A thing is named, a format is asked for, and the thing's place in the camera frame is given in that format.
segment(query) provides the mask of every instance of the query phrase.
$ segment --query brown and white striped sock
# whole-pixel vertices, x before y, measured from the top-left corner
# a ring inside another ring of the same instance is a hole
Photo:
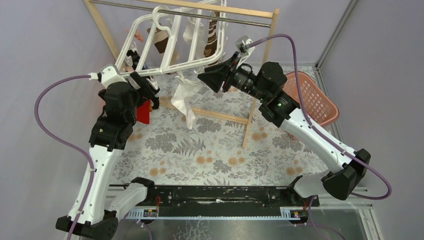
[[[220,16],[220,12],[219,11],[215,11],[214,12],[216,17]],[[208,58],[210,56],[212,56],[216,51],[217,51],[217,42],[218,42],[218,38],[217,38],[217,20],[210,20],[209,21],[209,33],[207,36],[207,44],[204,47],[204,51],[203,51],[203,55],[205,58]]]
[[[159,54],[160,56],[162,56],[162,58],[164,57],[165,50],[167,49],[168,39],[169,37],[166,31],[156,28],[156,32],[153,35],[153,44],[156,47],[157,51],[159,51]],[[180,55],[178,54],[178,52],[174,50],[169,64],[170,65],[177,64],[178,58],[180,58]]]

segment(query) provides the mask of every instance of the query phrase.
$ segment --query wooden beam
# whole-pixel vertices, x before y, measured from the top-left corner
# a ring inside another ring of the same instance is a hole
[[[244,8],[231,7],[231,6],[219,6],[219,5],[213,5],[213,4],[204,4],[199,2],[189,2],[189,1],[181,1],[181,0],[136,0],[136,1],[155,3],[155,4],[165,4],[165,5],[172,5],[172,6],[178,6],[178,7],[186,7],[191,9],[210,10],[215,12],[229,13],[229,14],[239,14],[239,15],[258,17],[258,18],[265,18],[265,19],[272,19],[274,15],[272,12],[267,12],[267,11],[250,10],[250,9],[244,9]]]
[[[278,21],[279,14],[280,14],[280,9],[276,8],[274,10],[274,13],[272,14],[271,28],[269,29],[268,36],[271,36],[271,35],[274,34],[276,27],[277,27],[277,21]],[[268,60],[268,55],[269,55],[270,49],[271,49],[271,43],[272,43],[271,40],[266,42],[266,48],[265,48],[265,53],[263,54],[262,64],[266,63],[267,60]],[[251,125],[252,125],[253,113],[255,112],[255,108],[256,108],[256,101],[257,101],[256,98],[253,98],[252,106],[251,106],[250,112],[249,112],[249,119],[247,121],[246,133],[244,134],[243,145],[241,146],[242,149],[245,149],[246,144],[248,143],[249,132],[251,130]]]
[[[177,109],[169,101],[160,101],[159,106],[170,108],[170,109]],[[243,118],[243,117],[228,115],[228,114],[224,114],[224,113],[220,113],[220,112],[216,112],[216,111],[204,110],[204,109],[197,108],[197,107],[192,107],[191,110],[193,110],[193,113],[195,113],[195,114],[199,114],[199,115],[203,115],[203,116],[207,116],[207,117],[211,117],[211,118],[227,120],[227,121],[240,123],[240,124],[248,124],[248,119]]]
[[[115,41],[111,33],[109,32],[108,26],[106,26],[106,23],[102,18],[102,15],[100,14],[99,10],[97,9],[94,3],[91,3],[89,0],[82,0],[82,1],[84,2],[85,6],[90,12],[91,17],[93,18],[95,24],[97,25],[98,30],[100,31],[101,35],[106,41],[107,46],[110,49],[110,52],[112,53],[113,57],[116,60],[120,54],[120,50],[115,44]]]

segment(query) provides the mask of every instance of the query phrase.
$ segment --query laundry basket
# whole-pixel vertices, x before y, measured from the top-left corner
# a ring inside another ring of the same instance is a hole
[[[315,122],[321,125],[321,127],[334,123],[339,118],[339,110],[336,105],[330,101],[309,75],[301,71],[299,71],[298,74],[307,114]],[[300,103],[295,72],[293,71],[286,74],[286,77],[287,82],[282,89],[290,97]],[[288,135],[290,135],[292,139],[298,140],[292,134],[288,133]]]

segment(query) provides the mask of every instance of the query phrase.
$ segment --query white wall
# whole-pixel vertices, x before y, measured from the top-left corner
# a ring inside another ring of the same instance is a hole
[[[344,140],[393,186],[375,203],[385,240],[422,239],[424,1],[359,1],[323,66]],[[385,186],[370,172],[374,195]]]
[[[50,84],[112,62],[82,1],[0,3],[0,239],[63,239],[56,219],[71,208],[87,163],[42,132],[34,102]],[[98,85],[82,79],[53,89],[41,102],[45,125],[88,149]]]
[[[188,0],[189,2],[200,2],[201,0]],[[280,8],[280,14],[275,33],[289,34],[294,38],[297,50],[297,60],[299,63],[315,63],[329,41],[331,34],[337,26],[350,0],[227,0],[227,6],[253,9],[259,11],[273,12],[275,8]],[[140,2],[137,0],[116,0],[124,4],[154,8],[155,3]],[[99,5],[98,9],[109,26],[114,40],[118,47],[122,47],[127,34],[125,28],[130,28],[133,21],[142,15],[150,12]],[[240,16],[229,14],[228,18],[270,23],[263,18]],[[180,28],[180,35],[184,31],[184,24]],[[149,22],[141,24],[139,31],[147,39],[146,29],[150,27]],[[264,27],[242,25],[236,23],[228,24],[228,42],[225,46],[226,57],[229,58],[236,51],[235,41],[243,35],[248,35],[253,40],[268,36],[269,29]],[[287,40],[278,39],[273,42],[269,61],[280,63],[293,63],[293,54],[290,43]],[[180,53],[184,61],[188,58],[190,48],[183,41],[177,43],[176,50]],[[147,58],[147,63],[158,66],[160,58],[156,51],[151,51]],[[264,55],[265,44],[257,47],[253,55],[248,59],[250,63],[261,63]]]

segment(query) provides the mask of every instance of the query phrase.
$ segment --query metal pipe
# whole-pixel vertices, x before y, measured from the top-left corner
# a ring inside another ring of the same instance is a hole
[[[93,4],[102,4],[102,5],[114,6],[114,7],[120,7],[120,8],[127,8],[127,9],[137,9],[137,10],[144,10],[144,11],[150,11],[150,12],[153,11],[153,8],[151,8],[151,7],[129,5],[129,4],[123,4],[123,3],[117,3],[117,2],[110,2],[110,1],[89,0],[89,2],[93,3]],[[163,14],[172,14],[172,15],[181,15],[181,16],[193,17],[193,18],[217,20],[217,21],[228,22],[228,23],[252,25],[252,26],[264,27],[264,28],[270,28],[271,27],[271,24],[266,24],[266,23],[260,23],[260,22],[254,22],[254,21],[243,21],[243,20],[224,18],[224,17],[219,17],[219,16],[206,16],[206,15],[195,14],[195,13],[190,13],[190,12],[180,12],[180,11],[172,11],[172,10],[164,10],[164,9],[161,9],[157,12],[163,13]]]

